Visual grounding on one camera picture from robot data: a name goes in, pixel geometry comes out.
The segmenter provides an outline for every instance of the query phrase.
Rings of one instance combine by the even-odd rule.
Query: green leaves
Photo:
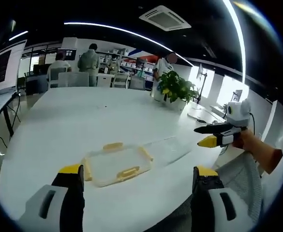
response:
[[[199,96],[198,91],[194,90],[195,85],[186,81],[175,71],[170,71],[168,73],[163,73],[160,77],[159,90],[161,93],[166,93],[170,100],[170,103],[174,102],[178,98],[185,100],[187,103],[190,102],[192,98],[197,98]]]

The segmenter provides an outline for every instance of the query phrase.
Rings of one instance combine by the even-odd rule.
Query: ceiling air conditioner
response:
[[[165,6],[155,7],[141,15],[139,18],[163,29],[164,31],[191,28],[191,25],[184,21],[183,18]]]

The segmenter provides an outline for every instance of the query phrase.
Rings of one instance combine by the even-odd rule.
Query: table leg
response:
[[[8,111],[7,111],[7,106],[4,107],[3,113],[4,113],[4,117],[5,117],[5,121],[6,121],[6,124],[7,124],[8,131],[10,133],[10,137],[12,137],[13,134],[14,134],[14,130],[11,126],[11,122],[10,122]]]

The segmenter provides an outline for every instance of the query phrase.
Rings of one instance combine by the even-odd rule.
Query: ceiling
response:
[[[267,16],[283,43],[283,14],[278,12],[278,9],[283,12],[283,4],[271,8],[263,2],[255,0],[253,4]],[[5,20],[13,18],[16,21],[14,34],[28,30],[29,44],[75,36],[125,44],[156,55],[165,53],[163,48],[121,31],[93,26],[63,25],[63,22],[68,21],[99,23],[144,35],[184,57],[204,59],[241,71],[237,32],[221,0],[178,0],[174,3],[156,0],[140,3],[122,1],[121,4],[118,1],[85,3],[75,0],[54,6],[47,2],[43,4],[42,1],[35,4],[29,1],[10,4],[11,6],[3,10],[6,14],[2,15],[6,17],[1,17],[0,27],[4,25]],[[139,19],[143,13],[159,5],[164,5],[180,15],[192,28],[166,32]],[[270,94],[269,98],[283,98],[283,54],[264,28],[243,10],[235,5],[234,8],[244,35],[247,74],[266,87],[255,87],[263,89],[264,96]],[[215,54],[215,58],[209,55],[206,47]]]

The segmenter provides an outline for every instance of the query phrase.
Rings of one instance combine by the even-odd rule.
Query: floor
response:
[[[21,96],[20,107],[17,113],[21,121],[24,117],[26,117],[27,112],[39,100],[41,96],[42,94],[35,94],[31,96]],[[17,106],[18,106],[18,99],[15,99],[9,106],[16,111]],[[8,109],[8,112],[9,112],[9,118],[12,122],[14,119],[15,113],[10,109]],[[19,124],[20,123],[18,119],[16,119],[15,124],[13,126],[14,131],[17,130],[17,127],[19,126]],[[0,137],[3,138],[6,145],[8,146],[9,145],[9,132],[8,132],[3,114],[0,115]],[[6,147],[3,144],[2,140],[0,139],[0,168],[1,168],[3,158],[5,156],[5,153],[6,153]],[[242,153],[242,150],[229,146],[229,148],[222,155],[219,156],[219,158],[217,159],[216,163],[213,166],[213,169],[217,169],[221,167],[222,165],[228,163],[229,161],[231,161],[232,159],[234,159],[241,153]]]

